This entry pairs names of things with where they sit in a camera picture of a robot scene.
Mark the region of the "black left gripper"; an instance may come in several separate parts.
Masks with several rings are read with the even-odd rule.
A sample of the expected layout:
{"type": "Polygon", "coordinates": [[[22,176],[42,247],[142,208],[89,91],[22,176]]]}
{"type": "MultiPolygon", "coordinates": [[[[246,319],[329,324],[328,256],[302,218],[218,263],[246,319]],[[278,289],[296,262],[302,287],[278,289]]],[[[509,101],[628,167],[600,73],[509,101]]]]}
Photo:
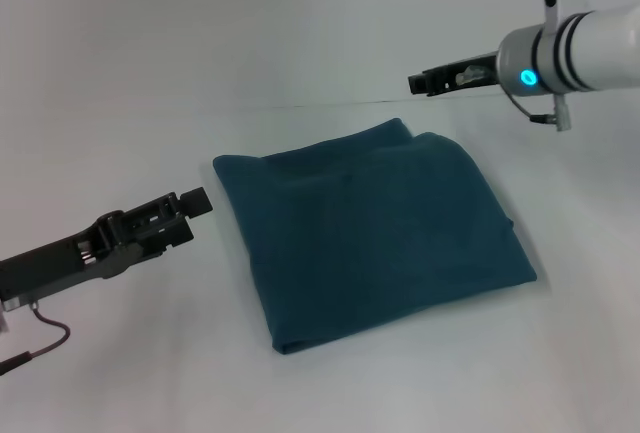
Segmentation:
{"type": "Polygon", "coordinates": [[[5,311],[93,279],[109,279],[194,239],[188,224],[213,206],[203,187],[99,217],[87,229],[1,262],[5,311]]]}

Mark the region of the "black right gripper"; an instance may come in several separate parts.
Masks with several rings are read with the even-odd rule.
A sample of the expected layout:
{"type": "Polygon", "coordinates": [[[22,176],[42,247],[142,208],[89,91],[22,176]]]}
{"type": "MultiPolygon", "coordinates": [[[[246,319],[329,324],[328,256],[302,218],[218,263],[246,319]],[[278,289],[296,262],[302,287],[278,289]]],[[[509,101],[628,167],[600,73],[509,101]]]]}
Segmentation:
{"type": "Polygon", "coordinates": [[[408,77],[412,95],[432,97],[436,92],[494,86],[497,81],[497,53],[448,63],[408,77]]]}

